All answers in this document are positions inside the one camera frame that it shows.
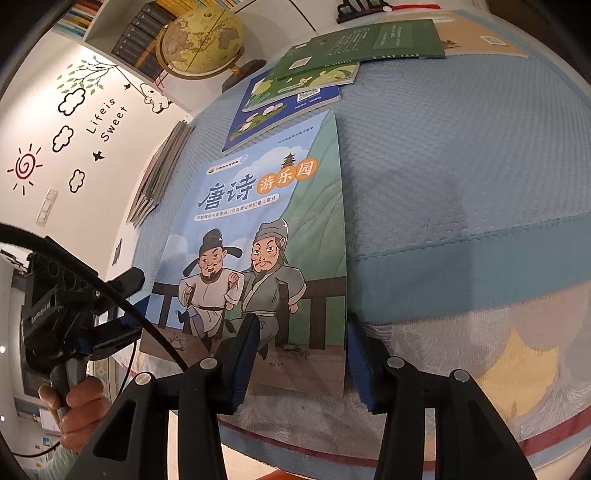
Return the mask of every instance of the gray hat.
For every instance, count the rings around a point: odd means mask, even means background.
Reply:
[[[269,238],[269,237],[280,238],[280,239],[285,238],[285,243],[287,243],[287,231],[288,231],[287,223],[285,222],[285,220],[283,218],[280,218],[279,220],[275,220],[274,222],[271,222],[271,223],[262,223],[261,226],[259,227],[259,231],[256,233],[255,239],[252,241],[252,243],[254,244],[262,238]]]

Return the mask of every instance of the globe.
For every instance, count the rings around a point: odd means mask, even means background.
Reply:
[[[242,22],[222,7],[201,7],[168,25],[161,44],[166,63],[187,74],[223,69],[239,56]]]

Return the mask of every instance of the qr code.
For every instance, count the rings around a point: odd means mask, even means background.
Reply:
[[[296,60],[294,63],[291,64],[291,67],[288,70],[296,69],[297,67],[303,67],[306,63],[310,61],[312,57],[306,57],[304,59]]]
[[[491,45],[504,45],[505,47],[507,46],[507,44],[505,42],[503,42],[500,38],[487,37],[487,36],[484,36],[484,35],[481,35],[480,37],[481,37],[482,40],[486,40]]]
[[[297,101],[301,102],[302,100],[306,100],[314,95],[318,95],[320,93],[319,88],[315,88],[314,90],[308,90],[307,92],[301,92],[297,94]]]

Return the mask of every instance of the stack of magazines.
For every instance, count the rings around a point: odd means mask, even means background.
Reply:
[[[133,223],[134,228],[141,225],[148,214],[162,200],[178,157],[193,128],[184,120],[177,123],[171,134],[152,157],[127,217],[127,223]]]

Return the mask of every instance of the spiral sun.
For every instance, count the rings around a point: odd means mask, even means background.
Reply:
[[[33,154],[31,153],[33,151],[33,144],[29,145],[29,151],[25,154],[22,153],[21,149],[18,149],[18,160],[14,165],[14,168],[9,168],[7,170],[7,173],[12,173],[14,172],[14,174],[17,176],[17,182],[14,184],[14,187],[12,188],[13,190],[16,190],[17,187],[19,186],[19,184],[21,184],[22,187],[22,195],[25,195],[25,186],[27,185],[27,183],[30,186],[35,185],[31,180],[29,180],[29,177],[33,174],[33,171],[36,168],[42,167],[42,164],[38,164],[37,163],[37,158],[36,155],[38,155],[38,153],[41,151],[41,147],[39,147],[37,149],[37,151]]]

